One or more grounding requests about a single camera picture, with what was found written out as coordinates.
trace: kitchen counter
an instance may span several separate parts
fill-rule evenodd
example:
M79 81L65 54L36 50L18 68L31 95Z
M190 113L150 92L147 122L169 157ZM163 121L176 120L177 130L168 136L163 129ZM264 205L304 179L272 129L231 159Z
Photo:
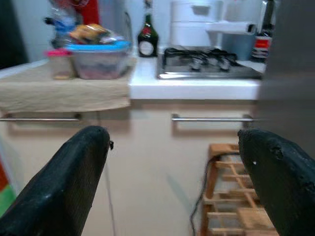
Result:
M0 71L0 79L46 63L47 60L12 67ZM263 72L265 65L250 61L243 65ZM183 100L256 100L259 80L208 79L208 80L158 80L157 59L138 58L130 80L131 99L183 99Z

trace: gray panel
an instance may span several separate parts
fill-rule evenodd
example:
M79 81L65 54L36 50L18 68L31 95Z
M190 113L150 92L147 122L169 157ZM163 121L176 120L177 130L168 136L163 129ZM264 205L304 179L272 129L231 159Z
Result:
M315 157L315 1L283 0L262 81L255 126Z

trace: dark glass bottle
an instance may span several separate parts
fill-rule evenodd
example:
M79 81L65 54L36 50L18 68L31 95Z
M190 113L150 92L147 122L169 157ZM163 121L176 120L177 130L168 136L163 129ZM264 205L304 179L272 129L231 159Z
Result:
M146 17L145 23L138 35L138 52L143 58L156 57L158 55L158 33L155 31L151 15L151 0L145 0Z

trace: kitchen cabinet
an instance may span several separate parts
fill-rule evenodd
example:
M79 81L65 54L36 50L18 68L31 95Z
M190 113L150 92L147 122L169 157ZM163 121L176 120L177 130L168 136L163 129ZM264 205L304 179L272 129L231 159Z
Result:
M237 143L241 124L174 123L171 116L241 117L252 107L249 101L134 100L131 108L100 112L115 143L107 165L117 236L190 236L208 146Z
M73 118L73 113L18 114L15 118ZM72 135L96 125L96 113L81 113L81 122L0 122L0 144L13 184L20 192ZM113 235L107 185L103 173L83 236Z

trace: food container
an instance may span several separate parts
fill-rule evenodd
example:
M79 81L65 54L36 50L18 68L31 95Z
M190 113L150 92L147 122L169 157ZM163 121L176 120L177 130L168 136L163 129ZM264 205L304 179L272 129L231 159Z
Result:
M70 45L75 68L82 79L111 80L120 77L128 66L130 42L107 45Z
M55 80L68 80L74 78L75 72L72 64L72 52L66 49L56 49L46 52Z

